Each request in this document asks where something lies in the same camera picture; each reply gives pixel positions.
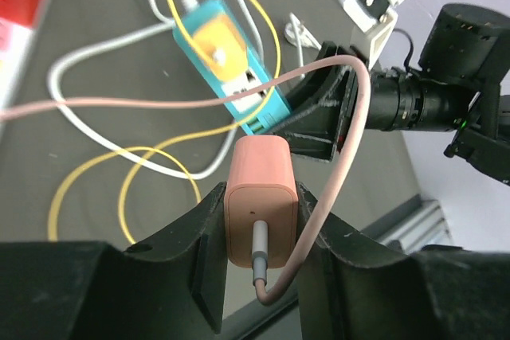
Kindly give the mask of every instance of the black cylinder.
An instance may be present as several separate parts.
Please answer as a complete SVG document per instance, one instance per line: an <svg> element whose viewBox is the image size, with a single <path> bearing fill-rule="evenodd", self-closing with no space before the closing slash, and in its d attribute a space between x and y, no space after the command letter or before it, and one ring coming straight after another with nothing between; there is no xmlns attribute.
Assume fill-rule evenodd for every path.
<svg viewBox="0 0 510 340"><path fill-rule="evenodd" d="M510 68L510 18L469 4L441 8L427 39L419 65L422 74L446 84L479 91L475 80L501 82Z"/></svg>
<svg viewBox="0 0 510 340"><path fill-rule="evenodd" d="M372 76L367 129L451 131L459 128L474 93L415 76Z"/></svg>

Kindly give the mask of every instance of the black cable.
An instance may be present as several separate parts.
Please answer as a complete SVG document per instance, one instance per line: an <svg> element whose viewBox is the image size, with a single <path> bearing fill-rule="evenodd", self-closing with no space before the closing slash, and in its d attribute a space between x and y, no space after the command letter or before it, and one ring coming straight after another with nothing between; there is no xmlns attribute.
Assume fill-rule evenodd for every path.
<svg viewBox="0 0 510 340"><path fill-rule="evenodd" d="M413 53L414 53L413 38L411 37L411 35L409 35L409 33L407 31L405 31L404 29L401 29L401 28L395 28L395 29L393 29L393 32L400 33L400 34L404 35L409 42L409 52L407 53L406 59L404 60L404 68L406 69L407 72L409 72L411 58L413 57Z"/></svg>

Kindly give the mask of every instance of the power strip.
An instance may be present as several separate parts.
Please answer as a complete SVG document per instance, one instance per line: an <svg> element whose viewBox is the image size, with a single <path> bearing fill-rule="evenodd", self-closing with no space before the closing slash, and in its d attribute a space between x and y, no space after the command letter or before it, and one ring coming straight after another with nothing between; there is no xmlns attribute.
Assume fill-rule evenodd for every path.
<svg viewBox="0 0 510 340"><path fill-rule="evenodd" d="M9 107L16 96L49 3L50 0L39 0L31 25L0 18L0 110Z"/></svg>
<svg viewBox="0 0 510 340"><path fill-rule="evenodd" d="M182 23L186 27L188 33L193 36L194 33L196 33L207 22L215 19L221 14L227 15L246 43L248 69L245 73L242 73L233 80L221 81L218 79L211 70L204 65L196 52L187 44L179 29L174 29L173 32L178 46L184 51L196 69L202 74L203 78L213 89L214 93L216 93L216 95L220 98L245 92L272 79L268 71L265 69L264 64L258 57L254 47L249 43L249 39L244 34L234 15L230 12L229 8L222 0L205 1L198 8L189 12L184 18L182 18ZM225 106L236 121L239 121L249 115L249 113L251 113L257 105L261 103L264 96L265 93L247 96L232 103L227 103ZM247 135L259 135L289 115L290 107L280 90L276 89L271 96L271 99L262 108L258 116L248 123L241 125L241 127Z"/></svg>

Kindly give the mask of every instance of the dark gray surface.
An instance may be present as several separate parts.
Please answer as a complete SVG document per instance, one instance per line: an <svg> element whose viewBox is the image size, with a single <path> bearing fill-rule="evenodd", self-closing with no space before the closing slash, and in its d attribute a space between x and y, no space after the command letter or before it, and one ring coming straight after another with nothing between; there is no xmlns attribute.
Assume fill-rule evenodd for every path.
<svg viewBox="0 0 510 340"><path fill-rule="evenodd" d="M345 22L333 0L260 2L279 31L292 11L320 41L327 38L346 43L349 40L351 25ZM162 10L166 9L164 4L160 2ZM238 14L237 6L233 10ZM265 41L266 62L273 68L275 54L269 31L260 17L254 17ZM147 0L53 0L22 80L18 103L48 98L45 76L49 66L61 55L156 22ZM284 69L294 68L296 51L283 38L282 51ZM310 61L314 56L315 52L307 50L305 60ZM67 96L152 100L196 100L213 96L170 33L85 61L64 76L62 85ZM219 127L230 121L223 107L198 111L90 108L80 109L78 114L121 146L152 146L171 136ZM201 170L215 156L222 140L223 137L214 137L180 143L170 152L192 171ZM105 152L58 111L9 123L0 142L0 240L44 240L49 203L60 182L82 162ZM198 182L202 194L226 179L229 163L227 160L216 174ZM104 239L121 248L127 245L117 224L116 201L130 167L131 163L123 158L113 159L78 179L61 209L62 239ZM329 164L295 161L296 178L316 195L330 169ZM417 192L402 136L367 132L334 212L362 228ZM135 238L143 238L185 213L193 204L194 195L188 182L141 170L128 196L127 221ZM230 273L227 280L232 295L227 291L226 315L253 298L249 270L238 271L235 276Z"/></svg>

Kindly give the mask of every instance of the white wall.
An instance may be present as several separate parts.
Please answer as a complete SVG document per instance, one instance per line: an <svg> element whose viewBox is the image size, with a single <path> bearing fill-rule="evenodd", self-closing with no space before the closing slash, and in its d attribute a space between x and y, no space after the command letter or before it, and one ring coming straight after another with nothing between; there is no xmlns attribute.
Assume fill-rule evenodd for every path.
<svg viewBox="0 0 510 340"><path fill-rule="evenodd" d="M407 0L398 8L398 26L414 39L414 65L447 2L473 3L510 15L510 0ZM382 66L402 66L406 52L404 39L392 37L381 57ZM503 91L509 90L510 82L505 80ZM450 133L407 132L404 137L422 192L441 202L456 244L473 250L510 251L510 187L477 173L462 159L444 157Z"/></svg>

